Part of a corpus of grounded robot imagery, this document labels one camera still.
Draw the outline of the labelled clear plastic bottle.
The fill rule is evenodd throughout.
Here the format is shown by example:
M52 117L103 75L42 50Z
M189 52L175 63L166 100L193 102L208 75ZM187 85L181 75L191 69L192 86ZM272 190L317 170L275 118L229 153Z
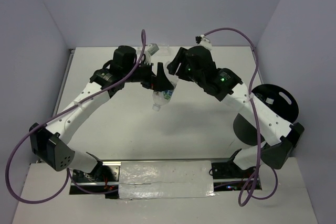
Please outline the labelled clear plastic bottle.
M154 91L152 94L153 106L152 109L156 112L160 111L161 107L168 104L172 98L172 95L176 89L178 83L177 76L169 76L168 80L173 85L173 89L165 91Z

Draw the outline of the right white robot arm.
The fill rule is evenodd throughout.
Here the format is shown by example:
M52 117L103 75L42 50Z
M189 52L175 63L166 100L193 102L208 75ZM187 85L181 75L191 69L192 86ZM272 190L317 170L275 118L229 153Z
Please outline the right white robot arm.
M273 84L249 89L232 70L216 67L211 52L202 46L180 48L167 69L237 112L234 132L250 147L231 158L228 171L233 177L256 164L283 167L305 130L297 122L298 104L289 92Z

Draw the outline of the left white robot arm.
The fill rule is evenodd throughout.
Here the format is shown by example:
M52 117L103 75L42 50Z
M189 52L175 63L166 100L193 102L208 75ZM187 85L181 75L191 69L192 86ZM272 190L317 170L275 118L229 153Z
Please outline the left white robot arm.
M159 51L156 44L149 44L144 55L137 56L130 46L119 46L113 58L96 70L81 93L61 112L60 116L32 132L32 151L55 171L74 168L84 171L90 181L102 177L103 168L91 154L72 150L68 143L75 132L100 106L108 102L127 82L140 83L153 91L153 110L159 111L169 103L175 83L166 75L164 64L157 63L152 71L151 57Z

